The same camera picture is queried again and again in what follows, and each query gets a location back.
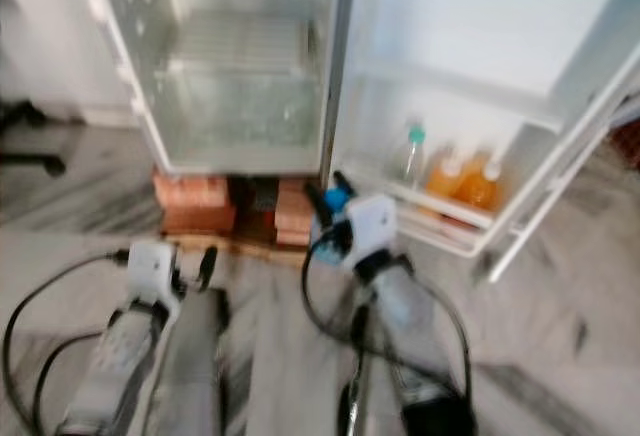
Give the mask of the red brick fridge stand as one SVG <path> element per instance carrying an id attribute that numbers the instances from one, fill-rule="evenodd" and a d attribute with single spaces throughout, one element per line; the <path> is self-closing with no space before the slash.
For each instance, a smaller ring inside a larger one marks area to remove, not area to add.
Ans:
<path id="1" fill-rule="evenodd" d="M 301 248 L 314 236 L 306 177 L 152 172 L 169 235 L 214 235 L 265 247 Z"/>

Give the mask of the grey right robot leg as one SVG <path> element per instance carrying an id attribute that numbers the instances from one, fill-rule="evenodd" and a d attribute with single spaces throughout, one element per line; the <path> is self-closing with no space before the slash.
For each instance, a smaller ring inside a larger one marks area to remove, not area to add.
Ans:
<path id="1" fill-rule="evenodd" d="M 361 382 L 349 381 L 339 392 L 335 436 L 364 436 L 367 389 Z"/>

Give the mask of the silver fridge door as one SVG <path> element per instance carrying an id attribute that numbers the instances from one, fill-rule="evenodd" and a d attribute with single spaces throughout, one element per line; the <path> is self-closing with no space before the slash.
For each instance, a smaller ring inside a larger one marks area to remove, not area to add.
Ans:
<path id="1" fill-rule="evenodd" d="M 640 89 L 640 0 L 352 0 L 332 168 L 397 199 L 399 231 L 497 282 Z M 424 149 L 488 153 L 497 199 L 467 206 L 389 175 Z"/>

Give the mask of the clear bottle green cap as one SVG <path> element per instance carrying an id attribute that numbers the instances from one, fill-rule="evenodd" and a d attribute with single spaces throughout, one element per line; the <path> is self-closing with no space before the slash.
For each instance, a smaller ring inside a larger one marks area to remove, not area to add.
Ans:
<path id="1" fill-rule="evenodd" d="M 399 162 L 399 180 L 410 186 L 421 183 L 422 171 L 425 165 L 426 133 L 424 126 L 411 125 L 407 133 L 407 142 L 404 144 L 401 162 Z"/>

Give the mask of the black office chair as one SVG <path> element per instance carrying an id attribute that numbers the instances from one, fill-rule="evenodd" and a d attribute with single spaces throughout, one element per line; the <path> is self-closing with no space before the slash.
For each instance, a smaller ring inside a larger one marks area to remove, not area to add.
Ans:
<path id="1" fill-rule="evenodd" d="M 49 116 L 29 101 L 20 103 L 1 103 L 0 106 L 0 165 L 1 166 L 40 166 L 50 177 L 60 177 L 67 171 L 67 165 L 59 154 L 52 153 L 15 153 L 3 149 L 6 130 L 13 129 L 24 122 L 31 128 L 42 128 L 49 122 Z"/>

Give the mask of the clear fridge crisper drawer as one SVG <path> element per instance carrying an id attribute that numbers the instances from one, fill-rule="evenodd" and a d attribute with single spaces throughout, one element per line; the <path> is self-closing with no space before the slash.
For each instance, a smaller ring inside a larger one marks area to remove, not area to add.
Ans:
<path id="1" fill-rule="evenodd" d="M 305 147 L 315 139 L 320 85 L 266 72 L 156 71 L 172 104 L 166 138 L 174 151 L 201 145 Z"/>

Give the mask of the clear bottle blue cap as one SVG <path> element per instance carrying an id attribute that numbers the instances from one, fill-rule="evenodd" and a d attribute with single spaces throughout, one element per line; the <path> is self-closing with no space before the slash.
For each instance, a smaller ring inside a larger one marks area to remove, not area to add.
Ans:
<path id="1" fill-rule="evenodd" d="M 332 203 L 335 211 L 346 211 L 347 203 L 351 198 L 348 198 L 346 194 L 339 192 L 339 190 L 335 188 L 332 188 L 332 189 L 334 189 L 334 193 L 330 194 L 330 198 L 332 198 Z M 310 241 L 311 243 L 315 243 L 315 217 L 312 218 L 312 222 L 311 222 Z M 339 264 L 340 262 L 343 261 L 344 257 L 320 257 L 320 256 L 316 256 L 316 252 L 315 252 L 314 258 L 316 259 L 316 261 L 321 261 L 324 263 Z"/>

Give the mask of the silver single door fridge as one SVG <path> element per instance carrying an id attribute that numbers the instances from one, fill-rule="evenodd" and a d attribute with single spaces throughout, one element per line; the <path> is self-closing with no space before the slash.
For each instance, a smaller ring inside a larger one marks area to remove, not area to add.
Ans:
<path id="1" fill-rule="evenodd" d="M 165 174 L 317 176 L 328 180 L 352 0 L 87 0 L 113 49 Z M 266 72 L 320 85 L 314 142 L 305 147 L 201 145 L 174 151 L 166 138 L 172 104 L 156 71 Z"/>

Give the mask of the orange drink bottle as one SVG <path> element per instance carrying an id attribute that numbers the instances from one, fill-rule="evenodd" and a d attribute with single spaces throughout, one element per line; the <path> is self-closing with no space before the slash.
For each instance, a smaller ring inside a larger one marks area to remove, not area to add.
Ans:
<path id="1" fill-rule="evenodd" d="M 454 189 L 453 198 L 480 211 L 493 211 L 502 172 L 502 162 L 492 151 L 477 151 L 463 162 L 460 183 Z"/>
<path id="2" fill-rule="evenodd" d="M 422 189 L 434 197 L 449 199 L 461 184 L 462 157 L 453 145 L 443 145 L 429 160 Z"/>

